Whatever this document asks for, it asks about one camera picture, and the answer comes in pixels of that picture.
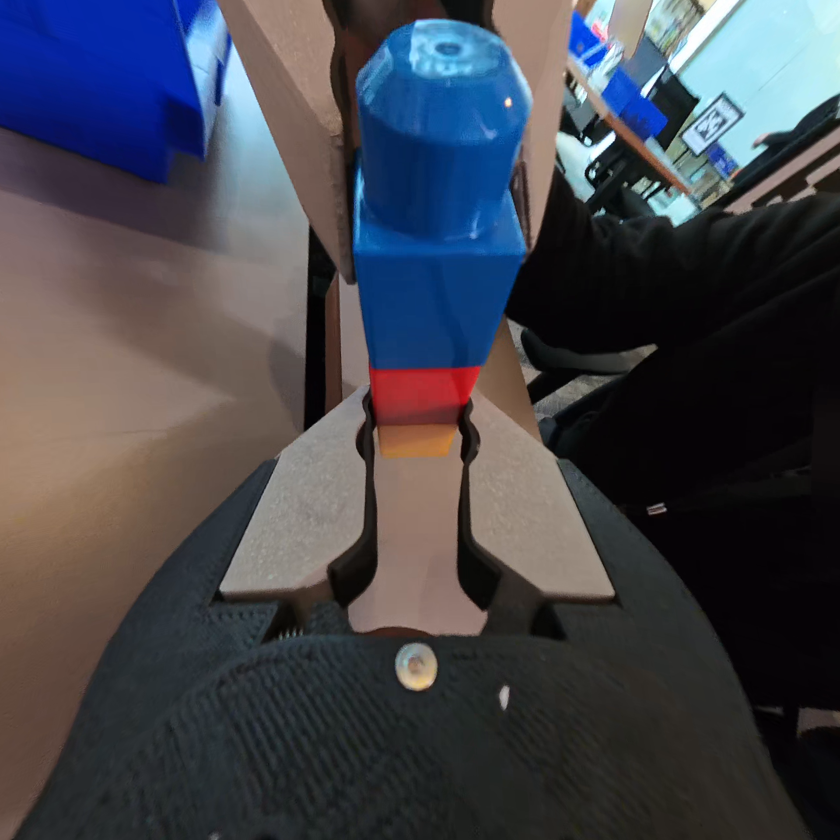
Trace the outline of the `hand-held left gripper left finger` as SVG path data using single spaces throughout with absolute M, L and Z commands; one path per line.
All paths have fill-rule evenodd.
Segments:
M 375 423 L 363 386 L 276 459 L 220 584 L 227 602 L 281 602 L 296 617 L 348 607 L 377 568 Z

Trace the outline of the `red mega block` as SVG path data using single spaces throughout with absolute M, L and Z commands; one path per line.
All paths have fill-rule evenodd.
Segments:
M 371 401 L 380 427 L 456 425 L 481 368 L 376 369 L 370 367 Z

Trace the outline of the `framed marker sign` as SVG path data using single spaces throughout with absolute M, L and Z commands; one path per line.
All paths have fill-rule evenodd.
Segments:
M 688 152 L 701 156 L 743 117 L 740 106 L 722 92 L 683 130 L 680 139 Z
M 818 193 L 839 194 L 839 96 L 825 100 L 792 129 L 756 141 L 757 158 L 730 180 L 712 206 L 743 213 Z

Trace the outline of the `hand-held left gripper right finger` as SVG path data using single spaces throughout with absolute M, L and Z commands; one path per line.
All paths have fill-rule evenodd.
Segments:
M 458 582 L 487 624 L 537 624 L 556 603 L 616 592 L 560 463 L 490 401 L 461 418 Z

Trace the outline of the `wooden top desk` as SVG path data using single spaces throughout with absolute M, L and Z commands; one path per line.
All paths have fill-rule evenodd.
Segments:
M 690 184 L 677 171 L 675 165 L 667 157 L 662 147 L 654 139 L 642 140 L 634 130 L 616 114 L 604 100 L 602 94 L 593 88 L 587 76 L 587 68 L 576 56 L 569 54 L 566 68 L 574 81 L 583 88 L 586 97 L 602 121 L 610 126 L 617 137 L 639 156 L 647 165 L 659 175 L 661 182 L 668 183 L 685 196 L 691 196 Z

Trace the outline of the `blue plastic storage bin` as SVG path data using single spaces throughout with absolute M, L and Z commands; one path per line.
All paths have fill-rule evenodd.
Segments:
M 166 183 L 207 157 L 231 46 L 215 1 L 2 1 L 2 128 Z
M 651 39 L 648 25 L 652 5 L 634 7 L 615 2 L 606 22 L 594 21 L 573 9 L 569 40 L 569 69 L 602 103 L 599 114 L 611 114 L 641 140 L 660 132 L 667 118 L 644 95 L 646 85 L 665 68 L 665 53 Z

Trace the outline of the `blue mega block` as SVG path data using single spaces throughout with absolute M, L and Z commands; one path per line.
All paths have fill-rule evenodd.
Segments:
M 353 265 L 376 371 L 483 365 L 524 259 L 510 182 L 532 108 L 489 30 L 393 31 L 356 82 Z

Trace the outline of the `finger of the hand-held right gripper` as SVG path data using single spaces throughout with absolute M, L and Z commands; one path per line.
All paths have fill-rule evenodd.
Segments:
M 218 2 L 299 203 L 354 284 L 345 2 Z
M 573 11 L 573 1 L 496 1 L 490 14 L 532 94 L 521 146 L 528 249 L 539 238 L 553 179 Z

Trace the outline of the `black office chair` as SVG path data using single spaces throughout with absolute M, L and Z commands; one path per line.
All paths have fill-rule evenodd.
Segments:
M 592 214 L 603 212 L 623 221 L 656 217 L 648 199 L 665 185 L 655 168 L 616 138 L 587 165 L 584 176 L 593 187 L 586 200 Z
M 581 354 L 551 348 L 527 329 L 521 332 L 520 342 L 528 362 L 538 373 L 528 384 L 532 405 L 581 375 L 624 375 L 655 350 L 654 347 L 643 347 L 619 353 Z

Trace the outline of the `yellow mega block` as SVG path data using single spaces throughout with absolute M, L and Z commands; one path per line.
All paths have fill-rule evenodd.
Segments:
M 377 427 L 381 456 L 385 459 L 445 457 L 453 444 L 453 424 L 384 425 Z

